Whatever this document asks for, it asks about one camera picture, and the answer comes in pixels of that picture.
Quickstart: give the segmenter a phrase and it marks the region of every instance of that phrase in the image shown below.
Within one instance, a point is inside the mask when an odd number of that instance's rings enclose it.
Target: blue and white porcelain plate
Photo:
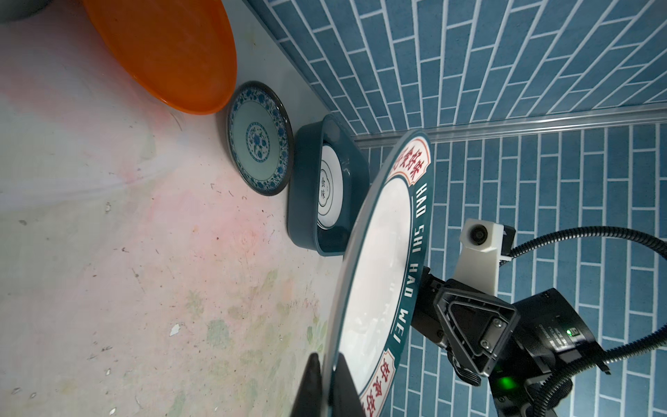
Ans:
[[[241,176],[260,194],[278,194],[289,181],[294,159],[285,108],[269,87],[257,81],[239,87],[229,106],[229,151]]]
[[[325,398],[345,356],[366,417],[390,398],[428,248],[434,164],[428,137],[407,132],[383,162],[357,217],[329,316]]]

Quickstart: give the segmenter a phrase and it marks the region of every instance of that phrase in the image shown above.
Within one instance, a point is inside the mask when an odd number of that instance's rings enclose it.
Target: dirty marble surface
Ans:
[[[295,130],[321,119],[224,4],[239,84],[273,87]],[[0,415],[285,415],[341,259],[295,247],[287,190],[252,192],[218,118],[148,95],[80,6],[0,25],[0,49]]]

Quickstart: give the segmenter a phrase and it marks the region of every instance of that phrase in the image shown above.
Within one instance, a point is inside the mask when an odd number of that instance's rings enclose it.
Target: black cable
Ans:
[[[512,249],[510,251],[510,257],[514,259],[532,250],[552,243],[560,242],[561,240],[590,237],[620,238],[630,240],[632,242],[637,242],[638,244],[642,244],[647,248],[658,252],[658,255],[667,260],[667,244],[665,244],[665,242],[662,240],[638,230],[615,228],[613,226],[586,226],[583,228],[566,229],[559,232],[549,233],[548,235],[529,240],[528,242]],[[501,261],[500,265],[504,265],[506,262],[507,261]]]
[[[654,250],[658,255],[667,260],[667,244],[662,240],[651,236],[638,230],[615,228],[612,226],[587,226],[583,228],[573,228],[561,230],[559,232],[550,233],[539,238],[530,240],[510,251],[512,259],[526,254],[532,250],[542,246],[559,242],[562,240],[587,238],[587,237],[601,237],[601,238],[620,238],[637,242]],[[533,401],[533,417],[544,417],[549,406],[552,403],[552,398],[561,390],[563,383],[566,383],[570,378],[585,370],[593,368],[600,362],[611,364],[620,360],[625,360],[633,356],[643,355],[652,350],[667,344],[667,324],[656,330],[654,333],[639,339],[630,344],[620,346],[615,349],[593,354],[584,358],[579,358],[565,365],[563,368],[555,371],[544,382]]]
[[[561,384],[576,374],[580,374],[585,370],[593,368],[600,360],[605,364],[611,364],[633,356],[643,355],[663,346],[666,342],[667,324],[645,338],[630,344],[570,362],[563,368],[551,374],[551,376],[544,382],[544,385],[542,385],[533,401],[533,417],[544,417],[549,409],[549,403],[552,396],[558,391]]]

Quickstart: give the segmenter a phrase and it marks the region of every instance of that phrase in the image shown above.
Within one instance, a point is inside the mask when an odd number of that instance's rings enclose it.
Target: orange plastic basin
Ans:
[[[219,111],[236,85],[236,48],[220,0],[83,0],[118,62],[146,90],[192,114]]]

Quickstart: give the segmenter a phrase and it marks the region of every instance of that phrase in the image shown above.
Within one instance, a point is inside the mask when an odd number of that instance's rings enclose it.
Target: green led light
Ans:
[[[498,388],[500,388],[503,391],[510,391],[516,388],[518,385],[516,382],[514,382],[513,379],[511,379],[509,376],[506,376],[504,378],[500,378],[498,380]]]

